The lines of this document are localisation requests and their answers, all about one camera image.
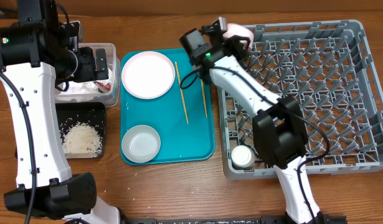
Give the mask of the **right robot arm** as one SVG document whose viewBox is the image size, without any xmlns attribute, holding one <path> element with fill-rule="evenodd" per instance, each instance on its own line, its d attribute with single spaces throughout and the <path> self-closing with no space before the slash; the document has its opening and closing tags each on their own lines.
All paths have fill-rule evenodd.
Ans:
<svg viewBox="0 0 383 224">
<path fill-rule="evenodd" d="M 291 223 L 319 223 L 322 215 L 306 173 L 306 124 L 298 102 L 281 98 L 259 84 L 241 66 L 250 39 L 225 38 L 221 30 L 186 32 L 179 39 L 195 73 L 207 84 L 229 93 L 252 119 L 253 144 L 258 156 L 274 167 Z"/>
</svg>

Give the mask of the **white paper wrapper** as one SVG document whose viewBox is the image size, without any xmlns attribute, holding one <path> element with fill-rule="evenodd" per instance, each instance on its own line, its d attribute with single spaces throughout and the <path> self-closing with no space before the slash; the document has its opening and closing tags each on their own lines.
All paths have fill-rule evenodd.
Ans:
<svg viewBox="0 0 383 224">
<path fill-rule="evenodd" d="M 112 70 L 108 69 L 108 79 L 97 80 L 83 83 L 69 82 L 67 91 L 59 91 L 55 89 L 56 95 L 72 95 L 72 94 L 97 94 L 108 93 L 113 89 L 112 87 Z"/>
</svg>

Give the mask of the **white cup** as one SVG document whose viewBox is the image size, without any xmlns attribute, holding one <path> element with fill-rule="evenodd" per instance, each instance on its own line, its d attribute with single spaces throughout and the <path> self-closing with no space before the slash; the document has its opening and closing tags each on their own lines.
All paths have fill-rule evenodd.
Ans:
<svg viewBox="0 0 383 224">
<path fill-rule="evenodd" d="M 231 151 L 232 166 L 238 170 L 249 170 L 253 167 L 256 156 L 253 151 L 243 145 L 236 146 Z"/>
</svg>

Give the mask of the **pink bowl with rice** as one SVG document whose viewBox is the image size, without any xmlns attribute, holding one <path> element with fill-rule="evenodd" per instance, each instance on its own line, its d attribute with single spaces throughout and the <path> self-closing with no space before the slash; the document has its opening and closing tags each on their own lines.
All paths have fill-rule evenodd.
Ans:
<svg viewBox="0 0 383 224">
<path fill-rule="evenodd" d="M 244 44 L 244 46 L 248 46 L 247 51 L 250 52 L 252 50 L 252 44 L 254 39 L 254 34 L 251 30 L 248 28 L 241 26 L 239 24 L 234 23 L 228 23 L 227 24 L 227 32 L 223 34 L 224 39 L 229 39 L 232 36 L 240 36 L 240 37 L 248 37 L 249 44 L 247 44 L 246 40 L 241 40 L 241 43 Z"/>
</svg>

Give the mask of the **pile of white rice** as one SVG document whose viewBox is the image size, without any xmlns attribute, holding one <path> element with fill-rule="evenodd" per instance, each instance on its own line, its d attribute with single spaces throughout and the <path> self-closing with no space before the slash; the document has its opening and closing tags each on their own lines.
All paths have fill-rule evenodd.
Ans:
<svg viewBox="0 0 383 224">
<path fill-rule="evenodd" d="M 105 127 L 103 121 L 93 124 L 75 118 L 65 118 L 59 121 L 59 131 L 62 147 L 67 159 L 94 159 L 103 154 L 103 138 Z"/>
</svg>

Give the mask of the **grey shallow bowl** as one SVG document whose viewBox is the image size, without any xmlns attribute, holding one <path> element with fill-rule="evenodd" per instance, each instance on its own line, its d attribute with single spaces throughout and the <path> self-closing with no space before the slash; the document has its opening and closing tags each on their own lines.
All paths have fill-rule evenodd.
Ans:
<svg viewBox="0 0 383 224">
<path fill-rule="evenodd" d="M 156 157 L 161 147 L 158 132 L 147 125 L 137 125 L 125 133 L 121 141 L 121 150 L 131 162 L 141 164 Z"/>
</svg>

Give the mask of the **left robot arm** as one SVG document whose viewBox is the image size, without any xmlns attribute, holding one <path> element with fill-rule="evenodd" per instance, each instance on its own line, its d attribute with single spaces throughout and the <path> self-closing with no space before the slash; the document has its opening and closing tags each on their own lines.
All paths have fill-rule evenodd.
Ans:
<svg viewBox="0 0 383 224">
<path fill-rule="evenodd" d="M 108 78 L 103 49 L 79 47 L 80 24 L 60 22 L 55 1 L 19 1 L 17 22 L 0 28 L 0 79 L 11 108 L 17 149 L 16 189 L 8 210 L 66 223 L 127 223 L 97 194 L 94 176 L 72 174 L 55 108 L 60 84 Z"/>
</svg>

